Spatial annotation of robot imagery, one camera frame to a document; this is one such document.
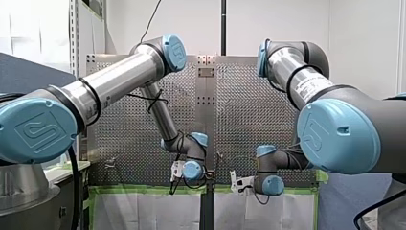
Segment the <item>gray panel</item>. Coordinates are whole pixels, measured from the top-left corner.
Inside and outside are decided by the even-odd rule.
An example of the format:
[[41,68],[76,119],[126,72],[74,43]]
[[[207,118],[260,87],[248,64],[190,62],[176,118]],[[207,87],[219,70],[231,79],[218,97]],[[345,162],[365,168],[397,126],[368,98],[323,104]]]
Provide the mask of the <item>gray panel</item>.
[[64,86],[75,79],[69,73],[0,53],[0,92],[29,93],[49,84]]
[[[125,57],[88,56],[88,74]],[[209,135],[208,168],[217,168],[217,183],[230,183],[230,167],[239,176],[255,174],[258,145],[284,148],[291,144],[295,110],[284,94],[256,76],[255,57],[211,59],[208,64],[208,56],[188,57],[184,71],[164,77],[159,84],[177,127]],[[201,68],[214,68],[214,77],[199,76]],[[90,173],[91,184],[168,185],[174,155],[161,150],[160,139],[143,100],[126,97],[112,104],[89,128],[89,152],[98,158]],[[216,152],[227,163],[216,166]],[[310,187],[315,182],[312,171],[281,171],[281,176],[291,187]]]

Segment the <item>white cloth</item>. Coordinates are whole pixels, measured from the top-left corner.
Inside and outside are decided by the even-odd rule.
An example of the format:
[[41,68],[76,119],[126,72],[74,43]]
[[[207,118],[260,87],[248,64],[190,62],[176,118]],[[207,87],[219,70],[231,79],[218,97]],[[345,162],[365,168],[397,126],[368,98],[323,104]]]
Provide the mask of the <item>white cloth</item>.
[[[266,201],[265,195],[259,199]],[[314,195],[284,194],[261,205],[254,195],[215,194],[215,229],[313,230]]]
[[200,195],[97,195],[97,230],[198,230]]

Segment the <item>perforated metal panel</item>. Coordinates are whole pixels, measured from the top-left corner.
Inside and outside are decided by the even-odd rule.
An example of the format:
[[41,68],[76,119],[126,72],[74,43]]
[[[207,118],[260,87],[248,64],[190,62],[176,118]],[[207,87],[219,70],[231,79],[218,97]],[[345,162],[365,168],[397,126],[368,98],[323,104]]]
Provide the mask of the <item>perforated metal panel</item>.
[[[125,57],[88,56],[88,74]],[[230,183],[230,168],[238,176],[255,174],[258,145],[291,145],[295,110],[284,94],[257,77],[255,57],[212,57],[213,77],[199,75],[207,67],[202,58],[188,57],[186,69],[164,77],[160,86],[177,127],[209,135],[208,155],[224,156],[214,166],[216,181]],[[160,139],[144,101],[126,97],[112,104],[89,135],[89,149],[100,158],[92,166],[90,183],[167,185],[174,156],[161,150]],[[114,167],[109,167],[112,159]],[[316,178],[313,171],[280,174],[290,187],[314,186]]]
[[[89,73],[125,57],[89,56]],[[194,73],[195,66],[189,62],[184,71],[170,74],[159,82],[164,89],[162,98],[169,100],[169,111],[177,128],[186,132],[197,129],[194,125]],[[132,93],[141,95],[139,90]],[[169,183],[174,155],[160,148],[161,136],[143,100],[124,97],[113,103],[102,112],[94,132],[99,161],[91,168],[91,184]]]
[[[217,166],[219,183],[230,183],[230,168],[238,176],[254,175],[258,145],[292,145],[296,110],[285,94],[257,76],[256,61],[255,57],[217,59],[214,152],[223,155]],[[316,179],[314,171],[279,173],[292,187],[310,187]]]

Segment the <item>white label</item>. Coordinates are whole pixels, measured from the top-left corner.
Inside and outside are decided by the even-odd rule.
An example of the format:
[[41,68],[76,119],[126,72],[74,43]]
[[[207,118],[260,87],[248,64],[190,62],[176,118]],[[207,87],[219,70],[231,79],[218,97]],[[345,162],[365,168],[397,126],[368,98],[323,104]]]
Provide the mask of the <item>white label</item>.
[[296,92],[308,102],[314,95],[333,85],[331,81],[322,76],[312,76],[302,80],[296,86]]

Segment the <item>robot logo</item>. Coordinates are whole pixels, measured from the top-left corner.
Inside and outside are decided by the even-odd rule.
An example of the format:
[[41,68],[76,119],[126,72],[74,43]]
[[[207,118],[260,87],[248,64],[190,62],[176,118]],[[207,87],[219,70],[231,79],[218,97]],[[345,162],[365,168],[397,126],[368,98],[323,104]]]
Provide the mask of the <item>robot logo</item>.
[[178,58],[179,60],[185,59],[182,43],[177,42],[176,44],[172,45],[172,51],[176,58]]
[[35,153],[41,153],[66,136],[52,112],[43,112],[15,127],[21,139]]
[[315,119],[309,119],[304,129],[302,141],[314,152],[317,152],[322,148],[323,140],[320,134],[328,135],[328,132]]

